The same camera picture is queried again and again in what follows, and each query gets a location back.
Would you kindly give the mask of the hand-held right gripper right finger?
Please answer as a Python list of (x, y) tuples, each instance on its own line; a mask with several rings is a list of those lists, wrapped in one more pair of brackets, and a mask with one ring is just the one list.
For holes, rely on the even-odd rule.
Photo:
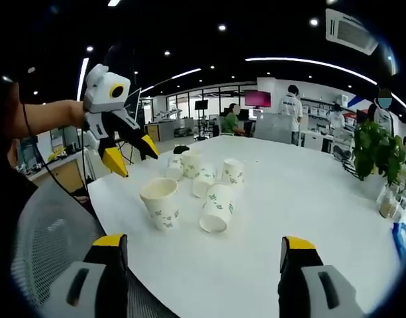
[(278, 303), (280, 317), (364, 317), (354, 286), (315, 246), (302, 238), (281, 240)]

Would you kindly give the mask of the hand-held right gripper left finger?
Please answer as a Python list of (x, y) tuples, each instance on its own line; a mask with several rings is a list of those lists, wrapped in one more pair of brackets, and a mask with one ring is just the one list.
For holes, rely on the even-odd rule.
[(126, 317), (128, 252), (125, 234), (97, 239), (50, 286), (44, 317)]

